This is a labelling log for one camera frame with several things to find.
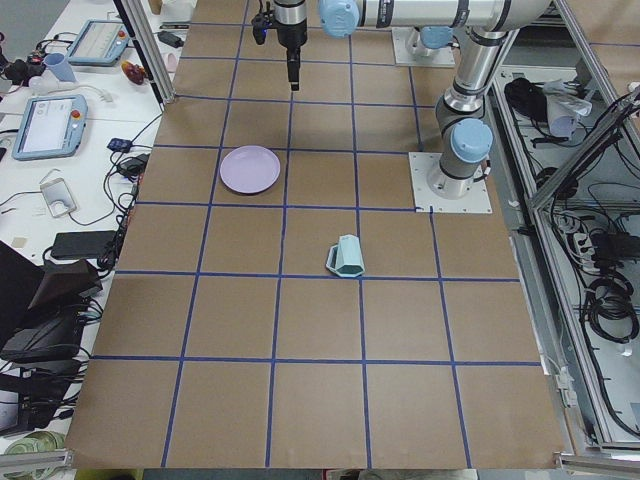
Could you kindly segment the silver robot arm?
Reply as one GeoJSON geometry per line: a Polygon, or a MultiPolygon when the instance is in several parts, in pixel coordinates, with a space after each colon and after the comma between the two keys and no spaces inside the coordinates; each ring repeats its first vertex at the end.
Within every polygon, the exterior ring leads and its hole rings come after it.
{"type": "Polygon", "coordinates": [[[436,106],[443,152],[427,175],[436,195],[457,200],[489,157],[493,133],[478,112],[496,70],[518,30],[548,6],[546,1],[320,1],[317,9],[324,32],[334,38],[363,26],[463,29],[461,62],[436,106]]]}
{"type": "Polygon", "coordinates": [[[448,26],[423,26],[413,28],[409,50],[415,58],[429,58],[449,46],[453,41],[453,29],[448,26]]]}

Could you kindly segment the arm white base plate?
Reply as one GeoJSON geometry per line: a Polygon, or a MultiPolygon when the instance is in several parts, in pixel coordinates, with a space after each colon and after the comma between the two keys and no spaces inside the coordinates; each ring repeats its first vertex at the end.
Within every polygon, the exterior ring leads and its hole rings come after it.
{"type": "Polygon", "coordinates": [[[440,169],[440,153],[408,154],[414,209],[420,213],[492,214],[480,167],[468,179],[456,180],[440,169]]]}
{"type": "Polygon", "coordinates": [[[451,27],[393,27],[395,63],[400,66],[453,68],[453,40],[451,27]]]}

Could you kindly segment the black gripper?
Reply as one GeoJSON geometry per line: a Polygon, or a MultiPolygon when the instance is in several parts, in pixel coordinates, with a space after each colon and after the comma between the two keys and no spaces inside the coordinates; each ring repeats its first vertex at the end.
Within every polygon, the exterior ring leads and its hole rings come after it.
{"type": "Polygon", "coordinates": [[[292,91],[298,91],[301,47],[306,43],[306,1],[275,0],[274,18],[278,41],[287,49],[288,82],[292,91]]]}

